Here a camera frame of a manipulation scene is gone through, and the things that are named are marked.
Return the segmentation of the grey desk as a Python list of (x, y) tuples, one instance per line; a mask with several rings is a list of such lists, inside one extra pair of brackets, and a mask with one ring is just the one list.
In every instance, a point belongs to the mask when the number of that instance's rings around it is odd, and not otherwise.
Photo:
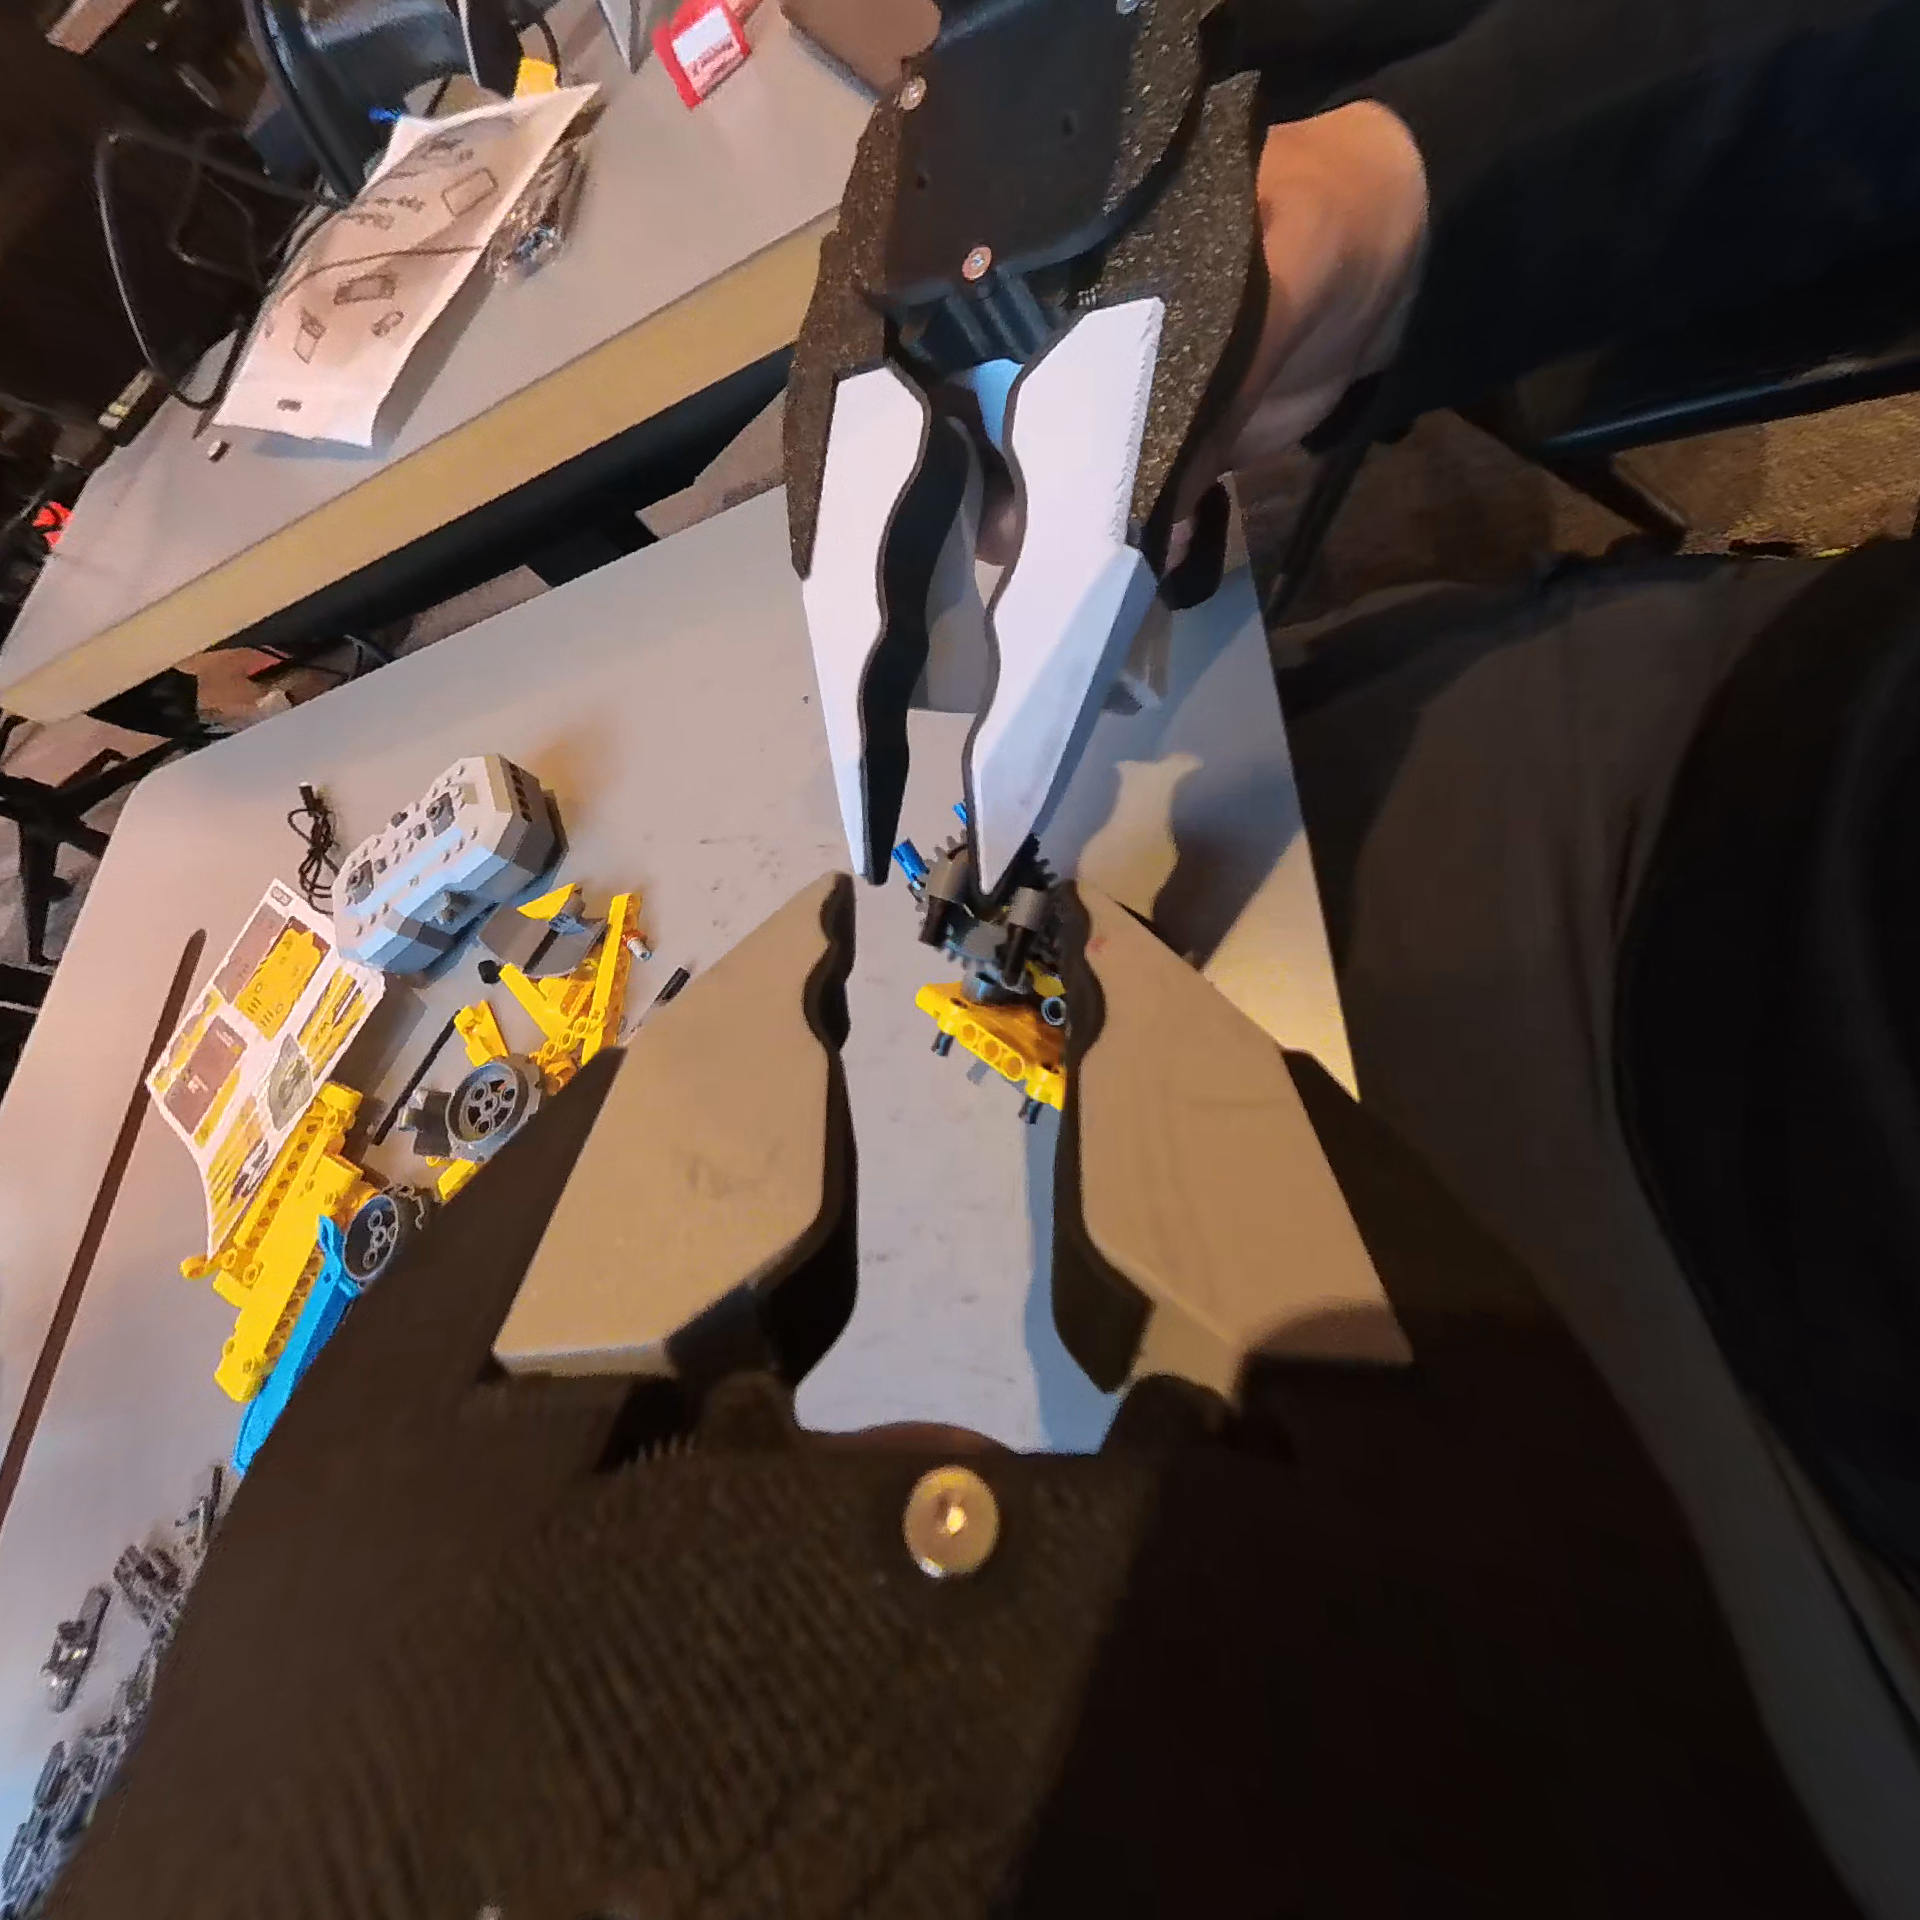
[[(1152, 921), (1269, 1034), (1344, 1086), (1352, 1055), (1249, 573), (1168, 629), (1168, 683), (1096, 718), (1046, 858)], [(476, 624), (419, 657), (183, 758), (134, 787), (5, 1095), (5, 1433), (195, 928), (188, 1001), (292, 870), (297, 781), (344, 839), (470, 752), (560, 802), (561, 872), (639, 890), (656, 953), (633, 1005), (713, 967), (847, 862), (779, 494)], [(814, 1429), (949, 1422), (1015, 1449), (1087, 1451), (1113, 1418), (1048, 1320), (1040, 1225), (1055, 1121), (929, 1051), (901, 880), (854, 888), (847, 1090), (856, 1141), (853, 1320), (799, 1389)], [(147, 1110), (53, 1395), (5, 1522), (5, 1839), (53, 1742), (39, 1667), (117, 1554), (225, 1456), (213, 1379), (232, 1312), (179, 1266), (200, 1176)]]

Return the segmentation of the red box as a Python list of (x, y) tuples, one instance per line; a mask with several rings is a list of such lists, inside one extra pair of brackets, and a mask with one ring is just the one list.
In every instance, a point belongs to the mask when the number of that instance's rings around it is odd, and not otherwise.
[(648, 42), (687, 109), (709, 99), (751, 55), (760, 1), (659, 1)]

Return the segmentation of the large yellow brick assembly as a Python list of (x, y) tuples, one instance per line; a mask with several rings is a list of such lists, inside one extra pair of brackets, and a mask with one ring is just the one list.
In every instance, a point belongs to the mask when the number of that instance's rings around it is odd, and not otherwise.
[(326, 1080), (220, 1248), (181, 1262), (184, 1282), (203, 1282), (232, 1309), (213, 1377), (238, 1405), (252, 1402), (280, 1362), (317, 1283), (320, 1225), (344, 1230), (377, 1193), (377, 1178), (350, 1154), (363, 1101), (361, 1090)]

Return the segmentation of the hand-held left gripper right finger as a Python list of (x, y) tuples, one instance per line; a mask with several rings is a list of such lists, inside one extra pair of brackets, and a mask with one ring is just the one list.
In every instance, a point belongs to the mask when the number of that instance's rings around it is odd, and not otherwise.
[(1057, 894), (1052, 1315), (1087, 1375), (1227, 1402), (1269, 1362), (1413, 1362), (1285, 1049), (1121, 902)]

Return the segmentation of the blue curved brick piece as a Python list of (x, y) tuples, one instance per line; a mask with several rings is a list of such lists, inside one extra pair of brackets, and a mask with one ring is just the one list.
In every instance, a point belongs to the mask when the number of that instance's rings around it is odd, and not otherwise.
[(367, 1294), (367, 1289), (357, 1289), (344, 1274), (343, 1239), (344, 1227), (339, 1227), (334, 1221), (324, 1217), (317, 1225), (320, 1271), (305, 1287), (292, 1330), (285, 1337), (275, 1365), (265, 1373), (263, 1384), (246, 1402), (232, 1437), (230, 1469), (238, 1475), (245, 1475), (252, 1469), (259, 1451), (265, 1446), (271, 1429), (292, 1400), (303, 1373), (329, 1343), (334, 1333), (339, 1333), (348, 1309)]

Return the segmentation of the long black strip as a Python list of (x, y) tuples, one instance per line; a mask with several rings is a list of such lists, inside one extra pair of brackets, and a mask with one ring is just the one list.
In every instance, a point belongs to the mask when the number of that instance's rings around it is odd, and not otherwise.
[(84, 1299), (91, 1266), (101, 1253), (107, 1227), (112, 1223), (112, 1208), (120, 1193), (127, 1165), (136, 1147), (136, 1135), (150, 1105), (147, 1074), (156, 1067), (163, 1043), (175, 1031), (175, 1024), (184, 1010), (188, 989), (195, 985), (203, 946), (203, 928), (195, 928), (181, 946), (175, 970), (160, 1001), (156, 1025), (140, 1061), (140, 1067), (134, 1067), (127, 1096), (124, 1101), (124, 1110), (103, 1163), (101, 1178), (95, 1182), (73, 1256), (63, 1272), (63, 1282), (53, 1298), (53, 1306), (48, 1309), (44, 1333), (39, 1337), (37, 1347), (31, 1350), (31, 1369), (24, 1373), (24, 1383), (21, 1384), (16, 1411), (1, 1454), (1, 1522), (8, 1520), (8, 1510), (13, 1505), (22, 1472), (28, 1467), (37, 1430), (41, 1425), (48, 1399), (53, 1395), (57, 1383), (65, 1342), (79, 1315), (79, 1305)]

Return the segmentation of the person's right hand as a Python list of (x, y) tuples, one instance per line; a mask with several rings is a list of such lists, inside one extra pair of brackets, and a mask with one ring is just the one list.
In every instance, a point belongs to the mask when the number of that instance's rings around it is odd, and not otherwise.
[(1230, 409), (1230, 472), (1303, 442), (1391, 358), (1423, 263), (1423, 157), (1383, 103), (1344, 103), (1267, 133), (1255, 202), (1267, 306)]

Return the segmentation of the yellow black toy wheel assembly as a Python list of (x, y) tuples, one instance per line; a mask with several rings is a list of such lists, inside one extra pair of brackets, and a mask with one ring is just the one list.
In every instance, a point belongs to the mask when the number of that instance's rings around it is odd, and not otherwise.
[(913, 1003), (929, 1022), (929, 1051), (942, 1061), (959, 1055), (1015, 1088), (1023, 1121), (1065, 1112), (1065, 997), (984, 1001), (955, 978), (921, 985)]

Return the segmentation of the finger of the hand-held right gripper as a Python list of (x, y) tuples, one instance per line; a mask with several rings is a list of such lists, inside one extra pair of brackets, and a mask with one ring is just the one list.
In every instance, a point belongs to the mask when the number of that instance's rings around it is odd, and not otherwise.
[(1076, 318), (1000, 413), (1019, 537), (988, 608), (992, 688), (966, 735), (973, 880), (998, 894), (1038, 839), (1145, 618), (1153, 570), (1134, 499), (1164, 302)]
[(891, 855), (926, 650), (929, 437), (928, 397), (895, 366), (833, 384), (799, 597), (847, 862), (869, 882)]

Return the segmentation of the grey curved panel piece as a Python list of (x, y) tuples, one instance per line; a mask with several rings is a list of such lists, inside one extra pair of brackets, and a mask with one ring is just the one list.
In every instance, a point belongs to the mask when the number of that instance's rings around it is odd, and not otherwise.
[(528, 902), (504, 902), (478, 929), (481, 954), (528, 978), (561, 976), (596, 954), (609, 913), (591, 913), (584, 888), (561, 885)]

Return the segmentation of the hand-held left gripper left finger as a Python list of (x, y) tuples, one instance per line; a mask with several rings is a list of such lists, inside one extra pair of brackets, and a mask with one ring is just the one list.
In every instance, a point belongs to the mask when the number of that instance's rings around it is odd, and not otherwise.
[(856, 1298), (844, 1043), (854, 882), (799, 886), (609, 1074), (494, 1358), (513, 1373), (808, 1373)]

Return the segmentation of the person's right forearm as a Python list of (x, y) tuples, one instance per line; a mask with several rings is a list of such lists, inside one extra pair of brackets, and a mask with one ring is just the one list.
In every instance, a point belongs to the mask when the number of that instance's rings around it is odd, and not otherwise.
[(1300, 106), (1277, 126), (1376, 99), (1423, 157), (1380, 425), (1916, 241), (1916, 5), (1236, 5), (1233, 26)]

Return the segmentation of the black axle rod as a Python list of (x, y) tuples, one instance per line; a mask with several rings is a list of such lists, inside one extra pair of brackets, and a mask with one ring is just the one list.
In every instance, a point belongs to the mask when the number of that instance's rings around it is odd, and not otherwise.
[(457, 1014), (451, 1014), (440, 1027), (433, 1033), (432, 1041), (424, 1043), (421, 1057), (404, 1075), (399, 1088), (392, 1093), (388, 1105), (377, 1118), (377, 1121), (367, 1130), (367, 1145), (379, 1147), (391, 1135), (396, 1121), (406, 1110), (406, 1105), (415, 1098), (415, 1093), (422, 1088), (424, 1075), (432, 1072), (433, 1063), (444, 1053), (444, 1047), (457, 1034)]

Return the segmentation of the white instruction booklet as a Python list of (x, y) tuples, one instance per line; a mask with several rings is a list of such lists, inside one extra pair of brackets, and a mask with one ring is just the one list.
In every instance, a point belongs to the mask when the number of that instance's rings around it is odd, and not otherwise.
[(596, 96), (584, 82), (403, 117), (371, 179), (270, 289), (215, 427), (372, 445), (406, 362)]

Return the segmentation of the grey toy battery box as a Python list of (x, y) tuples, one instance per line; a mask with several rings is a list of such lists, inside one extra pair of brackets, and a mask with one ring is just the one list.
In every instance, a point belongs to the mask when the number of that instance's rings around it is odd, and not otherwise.
[(512, 758), (457, 758), (358, 840), (331, 885), (334, 949), (361, 968), (422, 976), (560, 855), (560, 810)]

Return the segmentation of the colourful instruction booklet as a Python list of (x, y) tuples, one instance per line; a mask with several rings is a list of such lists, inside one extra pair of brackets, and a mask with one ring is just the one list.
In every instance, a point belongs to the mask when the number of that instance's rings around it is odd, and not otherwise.
[(203, 1189), (217, 1255), (388, 979), (275, 880), (166, 1039), (147, 1088)]

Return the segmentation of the grey toy gear assembly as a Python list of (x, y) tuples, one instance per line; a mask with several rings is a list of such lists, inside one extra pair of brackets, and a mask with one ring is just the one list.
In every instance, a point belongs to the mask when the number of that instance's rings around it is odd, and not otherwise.
[(924, 855), (894, 845), (894, 864), (919, 912), (919, 942), (958, 965), (958, 997), (983, 1005), (1043, 1007), (1065, 1001), (1057, 877), (1038, 835), (1027, 835), (997, 890), (983, 890), (965, 834)]

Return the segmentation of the pile of yellow beams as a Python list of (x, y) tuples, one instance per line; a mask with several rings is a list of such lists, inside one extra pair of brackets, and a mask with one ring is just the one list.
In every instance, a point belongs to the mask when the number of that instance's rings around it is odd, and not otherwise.
[(639, 890), (613, 894), (608, 906), (591, 913), (609, 913), (609, 929), (596, 954), (568, 973), (528, 978), (481, 954), (485, 983), (507, 994), (512, 1007), (533, 1024), (537, 1043), (533, 1051), (512, 1051), (494, 1003), (476, 999), (454, 1013), (454, 1039), (468, 1067), (516, 1053), (539, 1069), (543, 1095), (555, 1095), (616, 1039), (633, 960), (651, 958), (639, 929)]

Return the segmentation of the beige wood-edged table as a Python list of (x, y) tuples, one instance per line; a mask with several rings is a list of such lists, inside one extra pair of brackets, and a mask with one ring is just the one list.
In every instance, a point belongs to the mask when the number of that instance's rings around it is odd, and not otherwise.
[(583, 541), (709, 418), (751, 416), (808, 299), (871, 96), (779, 5), (686, 106), (564, 5), (601, 82), (583, 193), (529, 278), (470, 275), (372, 448), (199, 425), (174, 399), (84, 485), (5, 639), (5, 706), (54, 721), (221, 641), (292, 650)]

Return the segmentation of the pile of small black bricks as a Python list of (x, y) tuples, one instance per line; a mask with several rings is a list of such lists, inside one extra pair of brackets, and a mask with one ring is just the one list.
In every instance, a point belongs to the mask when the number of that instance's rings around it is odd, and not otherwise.
[(184, 1509), (127, 1543), (104, 1578), (54, 1624), (39, 1666), (53, 1742), (7, 1835), (1, 1914), (39, 1914), (152, 1710), (157, 1667), (223, 1518), (230, 1473), (215, 1461)]

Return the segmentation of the person's dark trousers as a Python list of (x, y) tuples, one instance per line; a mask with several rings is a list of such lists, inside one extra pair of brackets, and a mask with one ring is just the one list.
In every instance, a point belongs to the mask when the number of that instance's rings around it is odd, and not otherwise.
[(1830, 1859), (1864, 1912), (1916, 1914), (1916, 1570), (1848, 1529), (1740, 1384), (1615, 1083), (1623, 946), (1693, 733), (1856, 551), (1380, 592), (1279, 672), (1279, 702), (1360, 1098), (1596, 1355)]

